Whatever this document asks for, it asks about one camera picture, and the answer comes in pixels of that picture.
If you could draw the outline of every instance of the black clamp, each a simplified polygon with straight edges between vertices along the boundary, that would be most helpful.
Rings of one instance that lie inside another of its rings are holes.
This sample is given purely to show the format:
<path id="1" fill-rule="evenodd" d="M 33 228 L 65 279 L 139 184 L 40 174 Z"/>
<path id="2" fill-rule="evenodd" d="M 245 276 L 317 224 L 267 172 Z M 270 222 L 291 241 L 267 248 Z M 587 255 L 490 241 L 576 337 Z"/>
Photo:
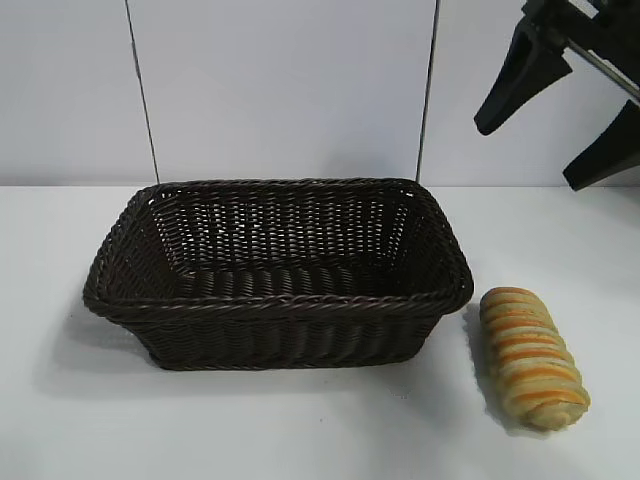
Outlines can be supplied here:
<path id="1" fill-rule="evenodd" d="M 483 135 L 498 129 L 535 95 L 572 72 L 570 48 L 640 101 L 640 0 L 592 0 L 590 18 L 568 0 L 528 0 L 504 65 L 475 116 Z M 611 68 L 606 62 L 617 68 Z M 640 165 L 640 108 L 629 101 L 609 128 L 564 171 L 579 190 Z"/>

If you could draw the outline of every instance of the twisted bread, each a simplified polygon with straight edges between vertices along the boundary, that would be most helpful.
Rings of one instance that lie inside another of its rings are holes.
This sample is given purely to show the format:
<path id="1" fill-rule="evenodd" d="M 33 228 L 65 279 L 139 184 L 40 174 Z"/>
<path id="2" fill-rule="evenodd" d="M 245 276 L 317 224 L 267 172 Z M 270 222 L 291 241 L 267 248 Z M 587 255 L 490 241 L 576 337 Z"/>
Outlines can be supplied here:
<path id="1" fill-rule="evenodd" d="M 521 288 L 494 288 L 480 302 L 480 319 L 507 413 L 544 430 L 577 422 L 591 400 L 542 301 Z"/>

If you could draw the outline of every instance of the wicker basket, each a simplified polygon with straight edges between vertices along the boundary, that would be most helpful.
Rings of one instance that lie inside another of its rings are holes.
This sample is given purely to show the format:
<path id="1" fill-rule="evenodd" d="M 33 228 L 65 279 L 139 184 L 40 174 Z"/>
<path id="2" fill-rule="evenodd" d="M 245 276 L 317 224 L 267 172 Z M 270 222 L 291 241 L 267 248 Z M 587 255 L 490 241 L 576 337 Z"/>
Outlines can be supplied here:
<path id="1" fill-rule="evenodd" d="M 472 291 L 415 182 L 208 181 L 138 192 L 84 302 L 163 368 L 257 370 L 407 360 Z"/>

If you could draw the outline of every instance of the basket rim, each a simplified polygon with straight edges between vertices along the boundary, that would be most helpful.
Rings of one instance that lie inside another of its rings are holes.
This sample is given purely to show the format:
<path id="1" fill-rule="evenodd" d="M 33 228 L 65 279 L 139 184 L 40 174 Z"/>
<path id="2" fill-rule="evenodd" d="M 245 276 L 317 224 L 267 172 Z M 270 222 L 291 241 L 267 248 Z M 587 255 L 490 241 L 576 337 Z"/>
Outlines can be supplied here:
<path id="1" fill-rule="evenodd" d="M 195 180 L 187 182 L 168 182 L 152 185 L 139 190 L 129 200 L 127 207 L 120 214 L 118 221 L 107 234 L 96 257 L 91 265 L 91 269 L 87 276 L 87 280 L 83 289 L 83 300 L 90 309 L 109 310 L 114 309 L 121 314 L 126 312 L 133 313 L 140 310 L 154 310 L 157 312 L 176 312 L 178 310 L 199 312 L 211 311 L 212 313 L 225 314 L 232 313 L 238 309 L 255 310 L 256 313 L 265 314 L 271 312 L 286 312 L 286 314 L 294 313 L 292 310 L 304 310 L 305 314 L 316 311 L 318 313 L 335 313 L 342 309 L 348 310 L 350 313 L 360 312 L 379 312 L 384 310 L 388 313 L 400 311 L 406 313 L 407 310 L 415 310 L 421 313 L 430 314 L 447 314 L 460 309 L 465 305 L 473 295 L 473 278 L 471 271 L 466 262 L 466 258 L 462 253 L 456 237 L 453 234 L 451 226 L 439 208 L 442 216 L 442 222 L 439 228 L 443 230 L 443 234 L 450 236 L 453 241 L 449 246 L 449 261 L 456 264 L 459 276 L 453 277 L 452 282 L 446 288 L 431 291 L 427 293 L 415 293 L 412 295 L 389 295 L 389 296 L 341 296 L 341 295 L 265 295 L 265 296 L 202 296 L 197 298 L 190 297 L 171 297 L 171 298 L 153 298 L 153 297 L 114 297 L 104 295 L 95 288 L 98 279 L 104 274 L 105 264 L 103 258 L 107 256 L 110 250 L 118 248 L 122 238 L 127 232 L 128 227 L 137 220 L 145 202 L 152 199 L 156 194 L 175 189 L 198 190 L 200 188 L 218 188 L 218 187 L 277 187 L 283 186 L 290 188 L 292 185 L 314 185 L 316 188 L 323 186 L 335 187 L 354 187 L 358 185 L 369 186 L 372 184 L 396 184 L 398 186 L 411 187 L 417 189 L 426 199 L 437 201 L 429 193 L 429 191 L 414 180 L 405 178 L 349 178 L 349 179 L 241 179 L 241 180 Z"/>

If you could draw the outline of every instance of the orange stripe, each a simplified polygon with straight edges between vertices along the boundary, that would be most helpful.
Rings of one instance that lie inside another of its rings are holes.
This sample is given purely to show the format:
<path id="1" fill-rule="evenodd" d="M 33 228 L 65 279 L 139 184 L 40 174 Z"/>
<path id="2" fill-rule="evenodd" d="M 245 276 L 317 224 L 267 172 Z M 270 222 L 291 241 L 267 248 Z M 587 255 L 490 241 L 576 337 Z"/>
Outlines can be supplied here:
<path id="1" fill-rule="evenodd" d="M 570 390 L 545 390 L 543 392 L 523 393 L 513 398 L 513 401 L 539 400 L 549 398 L 550 400 L 564 401 L 569 403 L 579 403 L 586 405 L 586 401 L 581 395 Z"/>
<path id="2" fill-rule="evenodd" d="M 499 360 L 501 363 L 506 364 L 509 362 L 513 362 L 514 360 L 520 360 L 522 358 L 535 358 L 535 357 L 553 357 L 559 358 L 560 360 L 565 360 L 571 362 L 571 358 L 568 354 L 564 354 L 562 351 L 556 350 L 547 350 L 547 349 L 536 349 L 536 350 L 523 350 L 522 352 L 509 353 L 507 355 L 501 356 L 498 354 Z"/>
<path id="3" fill-rule="evenodd" d="M 507 305 L 509 303 L 526 303 L 527 305 L 537 305 L 542 308 L 546 308 L 544 304 L 538 300 L 537 298 L 529 297 L 529 298 L 518 298 L 518 299 L 507 299 L 503 298 L 497 302 L 491 302 L 487 300 L 487 302 L 482 307 L 483 311 L 489 310 L 490 308 L 497 307 L 498 305 Z"/>
<path id="4" fill-rule="evenodd" d="M 525 378 L 528 378 L 528 377 L 535 377 L 537 375 L 549 375 L 552 377 L 564 378 L 567 380 L 571 380 L 572 382 L 580 383 L 579 378 L 572 375 L 571 372 L 569 372 L 566 369 L 563 369 L 562 367 L 559 367 L 557 370 L 554 368 L 545 368 L 545 367 L 532 368 L 531 370 L 527 370 L 525 372 L 519 372 L 514 375 L 511 375 L 507 379 L 507 381 L 504 383 L 507 386 L 511 386 L 514 383 L 519 382 L 520 380 L 524 380 Z"/>
<path id="5" fill-rule="evenodd" d="M 508 323 L 507 325 L 500 325 L 499 327 L 492 327 L 491 323 L 487 325 L 487 328 L 494 333 L 503 332 L 504 330 L 510 330 L 518 327 L 545 327 L 550 328 L 549 323 L 542 320 L 517 320 Z"/>
<path id="6" fill-rule="evenodd" d="M 490 290 L 490 295 L 494 295 L 496 293 L 519 293 L 521 295 L 529 295 L 531 297 L 538 298 L 532 291 L 518 287 L 496 287 Z"/>
<path id="7" fill-rule="evenodd" d="M 560 343 L 558 343 L 557 341 L 555 341 L 553 338 L 551 337 L 541 337 L 541 336 L 531 336 L 528 338 L 522 338 L 520 335 L 515 334 L 515 337 L 519 337 L 519 338 L 505 338 L 504 340 L 500 340 L 499 342 L 496 343 L 496 348 L 500 349 L 500 348 L 505 348 L 505 347 L 510 347 L 512 345 L 521 345 L 523 343 L 543 343 L 545 345 L 557 345 L 559 347 L 561 347 L 562 345 Z"/>
<path id="8" fill-rule="evenodd" d="M 543 318 L 551 318 L 550 315 L 547 314 L 546 312 L 539 312 L 537 310 L 534 310 L 533 308 L 531 310 L 522 309 L 522 308 L 518 308 L 518 309 L 514 309 L 514 310 L 507 310 L 506 312 L 499 313 L 497 316 L 488 315 L 488 312 L 486 312 L 485 315 L 487 315 L 489 317 L 488 318 L 489 322 L 493 322 L 495 320 L 498 320 L 499 318 L 505 318 L 505 317 L 543 317 Z"/>

